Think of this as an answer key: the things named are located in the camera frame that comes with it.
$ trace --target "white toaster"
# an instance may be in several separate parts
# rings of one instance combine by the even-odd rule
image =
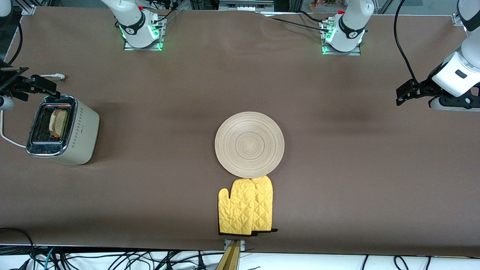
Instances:
[[[49,130],[50,117],[55,110],[67,111],[60,137],[53,136]],[[99,124],[98,114],[74,97],[45,97],[30,129],[27,152],[63,165],[85,164],[92,158]]]

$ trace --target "yellow oven mitt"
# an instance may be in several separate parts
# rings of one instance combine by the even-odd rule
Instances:
[[[238,179],[218,193],[220,234],[252,235],[272,230],[273,187],[267,176]]]
[[[255,184],[250,179],[233,182],[230,198],[228,189],[218,192],[218,225],[220,233],[252,234]]]

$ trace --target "tabletop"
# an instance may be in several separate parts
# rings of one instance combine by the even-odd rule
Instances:
[[[285,154],[268,175],[278,232],[248,247],[480,255],[479,115],[435,111],[427,98],[395,105],[409,73],[393,16],[371,18],[361,56],[322,55],[315,30],[254,12],[184,11],[156,52],[124,51],[114,23],[108,9],[23,17],[14,65],[68,75],[58,90],[101,123],[82,166],[0,140],[1,227],[37,244],[218,249],[217,194],[237,177],[217,161],[215,134],[231,115],[257,111],[282,129]],[[421,79],[466,36],[449,16],[401,16],[398,34]],[[41,99],[5,113],[7,136],[27,140]]]

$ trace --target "toast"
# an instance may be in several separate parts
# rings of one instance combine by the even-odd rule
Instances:
[[[67,123],[68,112],[66,110],[54,110],[50,116],[50,123],[48,124],[48,130],[50,134],[55,138],[61,138],[63,135],[63,130]]]

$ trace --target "teal cable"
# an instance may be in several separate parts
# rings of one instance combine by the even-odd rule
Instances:
[[[50,249],[50,251],[48,252],[47,254],[47,258],[45,259],[45,265],[43,266],[43,270],[47,270],[48,269],[48,259],[50,259],[50,256],[52,256],[52,251],[55,247],[52,247]]]

